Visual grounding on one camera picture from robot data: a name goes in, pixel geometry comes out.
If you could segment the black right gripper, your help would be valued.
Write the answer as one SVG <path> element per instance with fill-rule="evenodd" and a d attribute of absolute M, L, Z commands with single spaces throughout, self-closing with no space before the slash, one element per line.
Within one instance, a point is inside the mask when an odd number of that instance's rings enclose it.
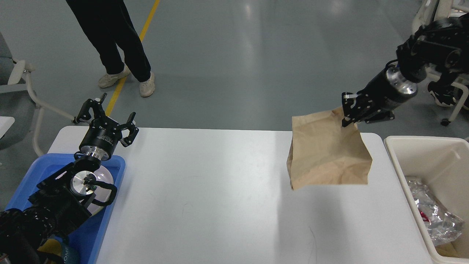
<path fill-rule="evenodd" d="M 407 80 L 397 66 L 387 66 L 357 94 L 343 92 L 342 127 L 356 122 L 375 122 L 392 116 L 393 111 L 417 95 L 415 82 Z"/>

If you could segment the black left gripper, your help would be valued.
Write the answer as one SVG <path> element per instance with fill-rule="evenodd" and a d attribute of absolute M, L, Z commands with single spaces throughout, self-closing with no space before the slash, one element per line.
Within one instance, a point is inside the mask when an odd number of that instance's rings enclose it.
<path fill-rule="evenodd" d="M 130 146 L 139 133 L 139 128 L 134 122 L 136 112 L 132 112 L 127 122 L 121 125 L 106 115 L 103 109 L 106 97 L 107 93 L 104 92 L 99 98 L 87 99 L 73 119 L 75 125 L 83 122 L 89 126 L 79 145 L 79 153 L 100 161 L 109 160 L 119 142 L 124 147 Z M 124 130 L 129 131 L 127 137 L 122 135 Z"/>

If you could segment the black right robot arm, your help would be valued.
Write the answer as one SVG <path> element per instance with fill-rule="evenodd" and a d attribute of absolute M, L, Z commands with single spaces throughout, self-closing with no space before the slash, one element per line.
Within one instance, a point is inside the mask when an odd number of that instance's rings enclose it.
<path fill-rule="evenodd" d="M 426 79 L 429 65 L 440 73 L 436 82 L 440 86 L 467 74 L 468 28 L 468 14 L 420 26 L 397 47 L 396 59 L 389 61 L 364 89 L 342 93 L 342 127 L 393 119 L 393 111 L 417 95 L 417 84 Z"/>

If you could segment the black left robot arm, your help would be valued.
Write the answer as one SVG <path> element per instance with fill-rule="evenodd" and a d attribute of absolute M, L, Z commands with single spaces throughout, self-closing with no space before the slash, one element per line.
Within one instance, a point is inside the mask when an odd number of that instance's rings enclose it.
<path fill-rule="evenodd" d="M 139 128 L 136 112 L 122 124 L 107 116 L 102 107 L 106 96 L 87 99 L 75 118 L 89 128 L 74 160 L 37 184 L 37 191 L 28 197 L 30 207 L 1 212 L 1 255 L 12 264 L 48 260 L 63 264 L 64 260 L 39 248 L 50 237 L 65 238 L 83 225 L 92 217 L 90 205 L 105 208 L 114 202 L 118 187 L 100 180 L 96 170 L 112 158 L 119 143 L 123 147 L 133 144 Z"/>

